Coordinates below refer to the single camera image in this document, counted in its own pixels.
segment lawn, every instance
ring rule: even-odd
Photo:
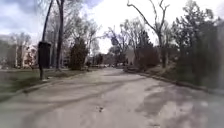
[[[161,76],[174,81],[182,81],[198,85],[194,80],[194,75],[190,71],[180,73],[177,71],[177,68],[175,68],[174,63],[167,65],[166,68],[162,68],[161,65],[158,65],[156,67],[148,69],[146,73]]]
[[[83,73],[84,71],[55,70],[45,71],[46,78],[63,78]],[[20,89],[44,83],[39,80],[38,70],[0,71],[0,93],[14,93]]]

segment asphalt road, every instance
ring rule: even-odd
[[[112,68],[0,104],[0,128],[223,127],[223,97]]]

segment overcast sky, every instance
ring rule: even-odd
[[[98,35],[102,35],[108,27],[117,27],[125,19],[139,17],[134,8],[127,7],[127,0],[86,0],[88,6],[85,12],[93,18],[98,25],[102,25]],[[224,18],[223,0],[196,0],[201,8],[210,8],[215,15]],[[170,4],[167,20],[172,22],[177,16],[182,15],[182,8],[187,0],[164,0]],[[37,16],[35,0],[0,0],[0,34],[27,32],[31,34],[33,42],[37,43],[42,32],[42,22]],[[152,22],[153,13],[149,0],[130,0]],[[107,53],[111,46],[109,40],[100,40],[101,52]]]

